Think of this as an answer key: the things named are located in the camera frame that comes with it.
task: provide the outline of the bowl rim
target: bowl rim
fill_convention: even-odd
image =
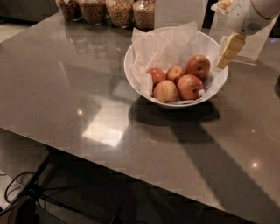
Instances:
[[[156,31],[162,31],[162,30],[168,30],[171,28],[176,28],[177,26],[168,26],[168,27],[162,27],[162,28],[158,28],[156,30],[153,31],[149,31],[147,33],[153,33]],[[216,40],[214,40],[213,38],[211,38],[209,35],[206,35],[205,33],[203,33],[202,31],[197,31],[199,33],[199,35],[203,35],[206,36],[207,38],[211,39],[217,46],[218,48],[220,47],[220,45],[217,43]],[[180,109],[180,108],[187,108],[187,107],[191,107],[197,104],[200,104],[202,102],[208,101],[209,99],[211,99],[214,95],[216,95],[221,88],[225,85],[227,79],[228,79],[228,66],[226,66],[223,69],[223,72],[225,73],[226,77],[224,79],[224,81],[220,84],[220,87],[217,88],[217,90],[214,93],[211,93],[207,98],[199,98],[197,101],[194,102],[190,102],[190,103],[186,103],[186,104],[172,104],[172,103],[164,103],[164,102],[160,102],[160,101],[152,101],[151,99],[145,97],[140,90],[136,89],[135,86],[133,85],[132,81],[128,78],[128,68],[127,68],[127,58],[129,57],[130,52],[132,52],[132,47],[133,47],[133,43],[130,45],[129,49],[127,50],[125,56],[124,56],[124,62],[123,62],[123,68],[124,68],[124,73],[125,73],[125,77],[128,80],[129,84],[142,96],[144,97],[146,100],[148,100],[149,102],[153,102],[161,107],[164,108],[168,108],[168,109]]]

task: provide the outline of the jar of beans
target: jar of beans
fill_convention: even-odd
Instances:
[[[106,0],[81,0],[80,10],[90,25],[101,25],[106,21]]]
[[[65,20],[78,21],[82,19],[79,0],[56,0],[56,4]]]
[[[134,0],[106,0],[108,18],[115,27],[126,28],[133,23]]]
[[[137,0],[133,3],[135,27],[151,31],[155,26],[155,0]]]

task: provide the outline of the apple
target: apple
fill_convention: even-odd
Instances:
[[[178,98],[178,90],[171,80],[160,81],[153,89],[153,97],[161,102],[175,102]]]
[[[178,80],[177,89],[178,95],[182,100],[197,100],[200,98],[203,83],[197,76],[186,74]]]
[[[158,67],[152,67],[147,72],[151,75],[153,85],[157,85],[160,81],[166,80],[166,74],[163,70]]]
[[[209,75],[209,71],[210,61],[205,55],[195,54],[185,63],[185,73],[193,74],[202,81]]]
[[[176,84],[184,74],[186,74],[186,70],[182,66],[172,66],[167,70],[166,79]]]

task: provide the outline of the robotic hand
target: robotic hand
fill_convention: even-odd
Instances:
[[[215,65],[223,69],[244,47],[248,35],[256,34],[280,14],[280,0],[220,0],[212,10],[226,15],[233,31],[221,40],[215,60]]]
[[[231,30],[247,36],[268,26],[279,14],[279,0],[233,0],[227,22]]]

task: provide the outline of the shiny table surface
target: shiny table surface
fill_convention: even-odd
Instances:
[[[0,45],[0,127],[257,223],[280,221],[280,40],[200,105],[148,103],[123,71],[131,30],[60,13]]]

